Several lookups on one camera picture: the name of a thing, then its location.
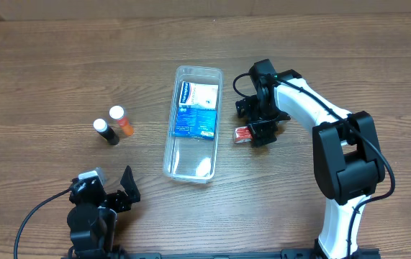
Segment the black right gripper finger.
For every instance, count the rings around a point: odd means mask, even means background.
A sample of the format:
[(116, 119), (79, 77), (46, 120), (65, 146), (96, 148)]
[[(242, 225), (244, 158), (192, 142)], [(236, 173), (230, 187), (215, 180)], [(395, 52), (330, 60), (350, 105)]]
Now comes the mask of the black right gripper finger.
[(259, 118), (258, 97), (256, 95), (236, 101), (235, 106), (238, 118)]
[(277, 124), (274, 121), (258, 121), (247, 124), (251, 134), (251, 146), (261, 147), (277, 141)]

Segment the red medicine box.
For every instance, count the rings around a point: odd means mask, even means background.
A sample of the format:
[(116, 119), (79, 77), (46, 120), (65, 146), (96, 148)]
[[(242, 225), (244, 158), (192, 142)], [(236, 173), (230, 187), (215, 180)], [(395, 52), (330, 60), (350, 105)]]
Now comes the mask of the red medicine box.
[(244, 127), (237, 127), (233, 133), (233, 142), (235, 144), (243, 143), (243, 142), (251, 142), (253, 140), (253, 136), (250, 133), (250, 130), (247, 126)]

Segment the blue lozenge box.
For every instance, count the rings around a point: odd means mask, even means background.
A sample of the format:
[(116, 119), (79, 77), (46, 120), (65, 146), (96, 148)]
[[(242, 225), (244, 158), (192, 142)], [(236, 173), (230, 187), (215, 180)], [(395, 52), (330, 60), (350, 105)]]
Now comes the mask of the blue lozenge box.
[(213, 140), (216, 120), (217, 112), (215, 110), (180, 108), (173, 132), (177, 137)]

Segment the clear plastic container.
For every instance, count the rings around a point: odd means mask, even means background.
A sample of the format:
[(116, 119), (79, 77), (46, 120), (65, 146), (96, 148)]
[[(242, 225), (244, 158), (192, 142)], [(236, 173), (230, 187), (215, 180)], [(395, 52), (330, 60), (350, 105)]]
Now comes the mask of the clear plastic container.
[[(189, 106), (179, 106), (181, 85), (184, 81), (219, 86), (216, 109), (210, 109), (217, 112), (213, 140), (177, 137), (173, 132), (179, 109), (192, 108)], [(177, 68), (163, 157), (163, 172), (167, 176), (177, 181), (195, 183), (207, 183), (213, 178), (220, 134), (223, 86), (224, 75), (219, 68), (191, 65), (181, 65)]]

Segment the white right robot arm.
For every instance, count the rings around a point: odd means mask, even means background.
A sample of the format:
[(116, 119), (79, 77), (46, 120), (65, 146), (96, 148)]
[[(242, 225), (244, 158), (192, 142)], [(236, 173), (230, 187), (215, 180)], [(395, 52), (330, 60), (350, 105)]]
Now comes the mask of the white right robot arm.
[(256, 94), (235, 104), (238, 117), (247, 119), (235, 141), (262, 147), (277, 140), (280, 123), (297, 120), (312, 138), (315, 180), (326, 198), (313, 247), (283, 249), (280, 258), (380, 258), (379, 249), (357, 244), (361, 214), (376, 200), (386, 165), (371, 115), (331, 104), (298, 72), (278, 73), (268, 59), (254, 63), (246, 76)]

